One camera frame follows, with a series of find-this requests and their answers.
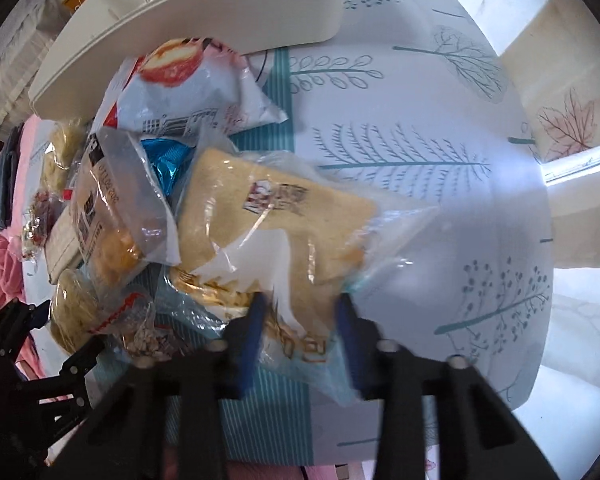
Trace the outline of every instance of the food package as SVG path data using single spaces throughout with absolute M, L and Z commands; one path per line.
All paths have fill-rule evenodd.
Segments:
M 337 396 L 339 386 L 327 384 L 345 376 L 342 356 L 337 374 L 330 356 L 336 298 L 391 263 L 437 208 L 331 180 L 288 152 L 205 144 L 178 206 L 182 261 L 168 283 L 210 314 L 194 307 L 193 325 L 206 335 L 243 316 L 253 292 L 270 294 L 262 361 Z
M 89 280 L 79 270 L 65 269 L 51 298 L 49 329 L 55 342 L 69 354 L 75 353 L 91 337 L 98 313 Z
M 42 161 L 42 189 L 64 200 L 64 188 L 78 151 L 84 147 L 87 127 L 83 121 L 56 123 L 49 135 L 49 146 Z
M 124 131 L 103 128 L 90 137 L 70 216 L 101 301 L 122 290 L 148 262 L 180 262 L 176 225 L 164 193 L 144 149 Z
M 22 225 L 23 260 L 35 260 L 42 252 L 58 214 L 58 200 L 47 190 L 39 189 L 27 210 Z
M 173 139 L 145 139 L 141 144 L 158 184 L 164 194 L 170 196 L 176 182 L 186 173 L 192 148 Z
M 187 38 L 125 60 L 93 129 L 104 124 L 195 146 L 202 123 L 229 135 L 286 119 L 262 93 L 243 56 L 216 40 Z
M 111 306 L 109 317 L 91 332 L 114 336 L 128 357 L 167 361 L 187 351 L 170 327 L 156 325 L 154 302 L 142 286 L 125 287 Z
M 69 211 L 68 207 L 64 208 L 45 243 L 46 270 L 52 285 L 58 283 L 63 270 L 77 269 L 82 262 Z

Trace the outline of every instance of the pink bedding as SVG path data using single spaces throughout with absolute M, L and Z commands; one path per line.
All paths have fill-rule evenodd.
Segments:
M 30 197 L 26 196 L 27 172 L 29 159 L 36 137 L 36 131 L 41 123 L 37 116 L 31 116 L 24 125 L 20 137 L 20 158 L 16 183 L 13 190 L 13 211 L 11 225 L 0 232 L 0 308 L 12 299 L 18 298 L 25 301 L 24 281 L 22 277 L 22 262 L 18 260 L 20 253 L 20 233 L 22 232 L 22 213 Z M 40 365 L 40 358 L 36 351 L 33 338 L 29 335 L 17 359 L 20 369 L 29 379 L 44 376 Z

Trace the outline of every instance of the chip bag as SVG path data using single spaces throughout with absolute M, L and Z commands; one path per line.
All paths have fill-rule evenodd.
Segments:
M 195 146 L 201 124 L 230 135 L 286 119 L 262 93 L 243 56 L 216 40 L 186 38 L 125 60 L 94 128 L 104 124 Z

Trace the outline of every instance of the bagged bread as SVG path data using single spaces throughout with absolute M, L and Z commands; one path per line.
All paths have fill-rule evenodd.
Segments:
M 124 131 L 103 128 L 90 137 L 70 216 L 100 300 L 121 290 L 149 262 L 180 261 L 164 194 L 144 150 Z
M 49 330 L 55 342 L 74 354 L 91 337 L 98 300 L 91 283 L 75 269 L 65 269 L 51 298 Z
M 81 120 L 58 122 L 49 135 L 42 161 L 40 187 L 63 199 L 75 155 L 86 141 L 86 125 Z
M 365 227 L 375 213 L 376 204 L 366 198 L 211 148 L 197 160 L 180 205 L 182 262 L 173 268 L 171 279 L 176 288 L 189 292 L 184 274 L 213 280 L 216 276 L 201 268 L 217 256 L 226 258 L 228 252 L 223 250 L 232 242 L 243 240 L 241 249 L 245 250 L 244 240 L 253 229 L 280 230 L 286 240 L 261 240 L 263 244 L 287 243 L 290 251 L 288 282 L 275 283 L 278 304 L 305 333 L 325 338 L 333 328 L 333 301 L 344 279 L 363 263 Z M 262 253 L 273 249 L 254 246 L 254 251 Z M 237 269 L 229 281 L 243 280 L 240 274 L 248 270 Z M 222 278 L 226 282 L 229 276 Z M 263 281 L 267 280 L 261 277 L 234 286 L 253 292 L 263 285 L 257 282 Z M 288 298 L 282 296 L 285 289 Z
M 436 206 L 318 172 L 289 152 L 238 153 L 204 130 L 178 204 L 181 263 L 157 306 L 205 336 L 272 298 L 260 361 L 341 404 L 354 398 L 334 334 L 343 290 L 394 263 Z

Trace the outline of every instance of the pink cloth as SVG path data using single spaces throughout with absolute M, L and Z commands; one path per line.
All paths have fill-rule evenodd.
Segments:
M 11 209 L 11 225 L 2 231 L 7 240 L 20 238 L 22 233 L 22 213 L 29 206 L 32 199 L 25 196 L 27 188 L 27 172 L 29 171 L 29 159 L 36 140 L 36 132 L 42 119 L 32 115 L 24 123 L 22 136 L 20 137 L 20 159 L 18 160 L 18 171 L 16 173 L 16 184 L 13 189 L 13 207 Z
M 14 298 L 24 301 L 22 262 L 11 254 L 9 241 L 0 233 L 0 308 Z
M 298 466 L 259 465 L 243 462 L 228 462 L 229 480 L 303 480 Z M 309 480 L 338 480 L 333 465 L 307 466 L 304 468 Z M 178 452 L 174 447 L 164 450 L 164 480 L 178 478 Z

